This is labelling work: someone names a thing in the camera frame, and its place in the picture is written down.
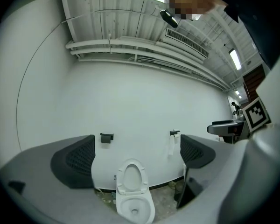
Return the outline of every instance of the person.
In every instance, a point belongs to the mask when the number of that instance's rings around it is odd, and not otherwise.
[[[236,22],[244,23],[259,54],[269,68],[280,56],[280,0],[165,0],[181,19],[188,14],[205,14],[223,5]]]
[[[241,107],[237,105],[235,102],[232,102],[231,105],[235,107],[235,111],[233,112],[233,115],[235,114],[238,115],[238,111],[241,109]]]

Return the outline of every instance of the toilet paper holder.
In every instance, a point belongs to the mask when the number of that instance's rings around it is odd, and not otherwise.
[[[101,142],[105,144],[110,144],[111,140],[114,139],[114,134],[100,133],[100,135],[101,135]]]
[[[174,131],[170,131],[170,136],[171,135],[176,135],[180,132],[180,130],[174,130]]]

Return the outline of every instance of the ceiling beam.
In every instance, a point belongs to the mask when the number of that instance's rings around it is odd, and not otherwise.
[[[218,13],[216,10],[212,10],[210,14],[216,19],[216,21],[221,25],[221,27],[224,29],[224,31],[228,34],[228,36],[231,38],[232,42],[234,43],[237,52],[239,54],[240,62],[245,60],[243,51],[238,43],[237,38],[235,37],[234,33],[232,32],[231,28],[228,26],[227,22],[224,20],[224,18]]]

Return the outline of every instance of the air vent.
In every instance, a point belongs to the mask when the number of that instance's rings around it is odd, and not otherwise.
[[[199,52],[201,55],[203,55],[206,58],[209,58],[209,53],[203,49],[201,46],[199,46],[197,43],[193,42],[192,40],[190,40],[189,38],[181,35],[178,32],[175,32],[173,30],[167,29],[167,34],[166,36],[169,36],[173,39],[179,40],[181,42],[183,42],[184,44],[186,44],[187,46],[191,47],[192,49],[196,50],[197,52]]]

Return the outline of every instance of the gray panel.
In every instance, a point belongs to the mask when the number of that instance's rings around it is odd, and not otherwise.
[[[189,176],[194,178],[199,184],[203,186],[203,189],[205,189],[222,170],[234,149],[234,145],[208,140],[194,135],[188,135],[188,137],[211,147],[216,152],[216,158],[208,165],[200,169],[189,168],[188,170]]]
[[[280,127],[264,128],[249,140],[238,176],[222,204],[219,223],[245,223],[279,183]],[[273,212],[276,221],[280,219],[279,200],[280,190],[265,208]]]
[[[33,210],[34,214],[38,210],[66,224],[129,223],[108,209],[93,189],[70,189],[53,175],[50,169],[53,154],[86,137],[61,140],[25,150],[0,170],[0,178],[6,186],[10,180],[26,183],[22,196],[36,209],[28,207],[28,203],[20,196],[17,199],[26,203],[26,208]]]
[[[216,124],[216,125],[210,125],[207,127],[207,132],[215,135],[221,135],[221,136],[233,136],[234,133],[229,133],[228,129],[230,127],[237,127],[241,126],[243,124],[242,121],[233,121],[232,123],[227,124]]]
[[[94,188],[91,167],[95,158],[95,137],[89,135],[57,151],[51,159],[56,178],[71,189]]]
[[[187,168],[202,168],[215,159],[216,152],[211,147],[182,134],[181,156]]]

